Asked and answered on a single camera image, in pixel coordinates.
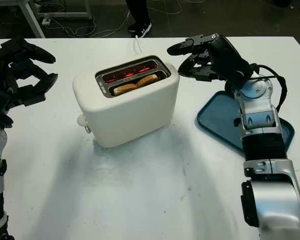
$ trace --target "bread slice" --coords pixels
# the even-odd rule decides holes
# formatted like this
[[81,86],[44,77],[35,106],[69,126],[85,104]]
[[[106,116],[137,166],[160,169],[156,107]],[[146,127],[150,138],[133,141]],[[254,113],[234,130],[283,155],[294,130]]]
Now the bread slice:
[[159,79],[158,79],[157,75],[152,74],[152,75],[146,76],[146,77],[142,78],[141,80],[139,80],[136,83],[136,86],[138,88],[142,88],[146,85],[153,84],[153,83],[157,82],[158,80]]
[[121,94],[127,93],[129,91],[135,90],[137,86],[133,83],[118,86],[115,89],[113,89],[114,96],[119,96]]

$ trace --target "metal frame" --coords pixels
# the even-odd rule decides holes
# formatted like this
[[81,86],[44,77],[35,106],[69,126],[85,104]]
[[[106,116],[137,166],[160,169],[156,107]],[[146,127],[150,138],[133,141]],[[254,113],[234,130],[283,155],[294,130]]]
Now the metal frame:
[[45,38],[44,33],[29,6],[29,0],[0,0],[1,6],[19,6],[36,38]]
[[91,9],[89,0],[84,0],[84,6],[86,12],[38,12],[37,8],[35,7],[35,3],[33,0],[30,1],[30,6],[33,10],[33,13],[37,19],[51,17],[51,18],[87,18],[92,19]]

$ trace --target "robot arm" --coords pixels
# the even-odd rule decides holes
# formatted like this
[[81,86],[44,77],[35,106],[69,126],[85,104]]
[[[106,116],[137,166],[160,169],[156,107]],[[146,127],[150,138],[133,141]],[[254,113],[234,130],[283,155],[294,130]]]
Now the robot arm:
[[[11,128],[13,121],[7,116],[9,109],[19,105],[32,105],[46,99],[45,93],[58,78],[55,73],[47,74],[30,59],[54,63],[55,57],[42,48],[26,42],[21,37],[11,39],[0,48],[0,240],[13,240],[8,234],[8,216],[4,211],[4,174],[7,162],[2,153],[7,143],[5,128]],[[39,79],[35,85],[19,87],[18,79],[34,76]]]
[[[259,228],[262,240],[300,240],[300,188],[287,158],[278,116],[287,89],[272,69],[249,64],[222,35],[197,35],[168,48],[170,55],[191,55],[179,67],[182,76],[198,81],[226,81],[225,89],[239,104],[238,118],[245,162],[241,203],[245,221]],[[262,76],[264,67],[274,76]],[[271,103],[277,78],[282,86],[278,107]]]

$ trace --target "table leg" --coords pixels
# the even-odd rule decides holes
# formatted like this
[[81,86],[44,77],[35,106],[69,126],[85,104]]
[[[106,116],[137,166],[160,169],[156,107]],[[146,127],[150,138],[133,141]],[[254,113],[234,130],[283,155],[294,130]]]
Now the table leg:
[[89,14],[88,19],[92,19],[89,0],[84,0],[84,5],[85,5],[86,12]]
[[42,32],[40,25],[32,12],[29,3],[26,1],[18,1],[18,5],[21,8],[23,15],[25,16],[26,20],[28,21],[34,35],[36,38],[46,38],[44,33]]

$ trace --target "black pants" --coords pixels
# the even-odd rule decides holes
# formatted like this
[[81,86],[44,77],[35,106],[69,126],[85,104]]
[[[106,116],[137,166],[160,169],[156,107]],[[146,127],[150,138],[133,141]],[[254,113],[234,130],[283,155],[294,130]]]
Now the black pants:
[[147,9],[147,0],[125,0],[137,24],[149,24],[150,18]]

